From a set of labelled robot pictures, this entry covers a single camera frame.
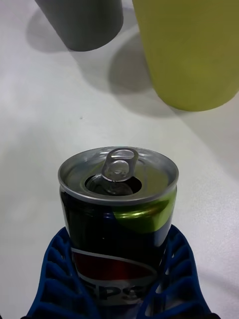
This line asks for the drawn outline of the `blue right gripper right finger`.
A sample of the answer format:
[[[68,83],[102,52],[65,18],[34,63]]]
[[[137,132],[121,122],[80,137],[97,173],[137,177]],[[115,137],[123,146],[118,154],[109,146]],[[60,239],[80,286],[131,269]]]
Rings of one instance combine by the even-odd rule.
[[[138,319],[219,318],[203,297],[193,251],[174,225],[169,230],[161,270],[162,276],[145,297]]]

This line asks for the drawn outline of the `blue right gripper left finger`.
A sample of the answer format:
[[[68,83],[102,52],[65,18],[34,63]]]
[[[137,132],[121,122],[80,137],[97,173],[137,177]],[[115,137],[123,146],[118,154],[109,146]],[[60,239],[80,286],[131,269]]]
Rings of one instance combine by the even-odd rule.
[[[51,240],[41,267],[34,301],[25,319],[98,319],[100,314],[80,281],[62,228]]]

